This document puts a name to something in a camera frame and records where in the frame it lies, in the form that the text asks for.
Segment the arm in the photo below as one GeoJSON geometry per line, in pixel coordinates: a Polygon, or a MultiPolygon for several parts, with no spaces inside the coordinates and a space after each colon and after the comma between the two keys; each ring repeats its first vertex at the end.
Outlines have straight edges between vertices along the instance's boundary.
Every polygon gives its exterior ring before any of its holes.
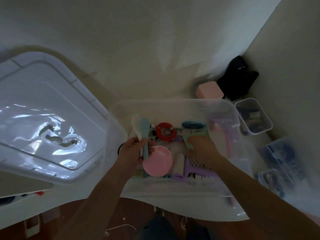
{"type": "Polygon", "coordinates": [[[226,184],[252,222],[278,239],[318,239],[320,227],[221,156],[205,136],[189,137],[190,157],[209,166],[226,184]]]}
{"type": "Polygon", "coordinates": [[[102,239],[123,187],[143,160],[139,153],[146,142],[146,139],[138,142],[138,138],[131,138],[122,145],[114,165],[54,240],[102,239]]]}

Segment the wall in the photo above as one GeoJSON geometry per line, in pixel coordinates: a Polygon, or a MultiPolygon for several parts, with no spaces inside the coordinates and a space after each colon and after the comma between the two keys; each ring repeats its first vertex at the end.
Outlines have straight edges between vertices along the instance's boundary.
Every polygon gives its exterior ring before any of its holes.
{"type": "Polygon", "coordinates": [[[89,74],[80,79],[106,106],[109,92],[170,98],[243,54],[279,1],[1,0],[0,44],[89,74]]]}
{"type": "Polygon", "coordinates": [[[244,57],[260,72],[250,90],[320,173],[320,0],[282,0],[244,57]]]}

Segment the teal handle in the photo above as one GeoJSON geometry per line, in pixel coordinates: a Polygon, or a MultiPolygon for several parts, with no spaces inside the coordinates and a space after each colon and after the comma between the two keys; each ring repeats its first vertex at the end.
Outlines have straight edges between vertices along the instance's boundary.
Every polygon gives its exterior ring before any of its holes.
{"type": "MultiPolygon", "coordinates": [[[[140,121],[140,130],[141,130],[142,138],[148,139],[149,128],[150,128],[150,123],[148,119],[142,118],[140,121]]],[[[147,160],[148,158],[149,158],[149,150],[148,150],[148,143],[146,143],[143,147],[143,160],[147,160]]]]}

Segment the person's leg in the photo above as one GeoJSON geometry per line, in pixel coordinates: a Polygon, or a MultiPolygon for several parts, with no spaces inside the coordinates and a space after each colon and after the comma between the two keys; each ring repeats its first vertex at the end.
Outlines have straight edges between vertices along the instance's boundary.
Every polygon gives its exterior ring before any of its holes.
{"type": "Polygon", "coordinates": [[[177,233],[170,222],[163,216],[163,210],[158,209],[155,216],[138,230],[134,239],[139,240],[179,240],[177,233]]]}
{"type": "Polygon", "coordinates": [[[207,228],[199,225],[193,218],[182,217],[181,226],[186,229],[186,240],[210,240],[207,228]]]}

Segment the brown floor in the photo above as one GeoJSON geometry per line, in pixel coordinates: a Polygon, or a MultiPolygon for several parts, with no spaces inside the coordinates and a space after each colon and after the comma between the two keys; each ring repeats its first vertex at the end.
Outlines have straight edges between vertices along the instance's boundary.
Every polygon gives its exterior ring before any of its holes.
{"type": "MultiPolygon", "coordinates": [[[[60,216],[43,224],[44,217],[40,215],[40,233],[28,238],[28,240],[50,240],[62,228],[62,226],[73,216],[78,207],[84,200],[70,202],[60,206],[57,211],[60,216]]],[[[122,224],[130,224],[135,228],[144,226],[153,216],[153,206],[147,203],[120,198],[116,210],[106,227],[112,228],[122,224]]],[[[166,212],[166,218],[170,221],[174,229],[177,231],[180,239],[185,238],[185,231],[180,226],[180,215],[166,212]]],[[[220,240],[249,240],[259,239],[265,240],[268,237],[259,230],[250,220],[241,222],[208,222],[198,221],[206,225],[220,240]]],[[[110,235],[104,237],[104,240],[129,240],[134,236],[134,229],[129,226],[123,226],[114,230],[110,230],[110,235]]],[[[19,222],[5,229],[0,230],[0,239],[26,239],[24,233],[24,224],[19,222]]]]}

